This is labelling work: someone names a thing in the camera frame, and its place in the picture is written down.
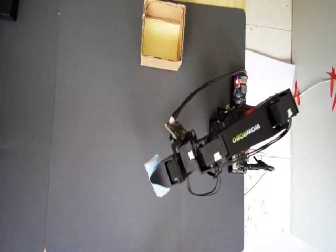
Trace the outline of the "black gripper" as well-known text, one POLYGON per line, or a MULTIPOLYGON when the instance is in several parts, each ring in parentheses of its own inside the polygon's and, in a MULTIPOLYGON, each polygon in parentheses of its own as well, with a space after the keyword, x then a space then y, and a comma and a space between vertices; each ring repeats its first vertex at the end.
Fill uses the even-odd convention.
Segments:
POLYGON ((149 160, 149 178, 152 184, 171 187, 181 184, 195 171, 203 174, 199 140, 194 130, 188 131, 184 140, 170 135, 173 154, 165 159, 153 157, 149 160))

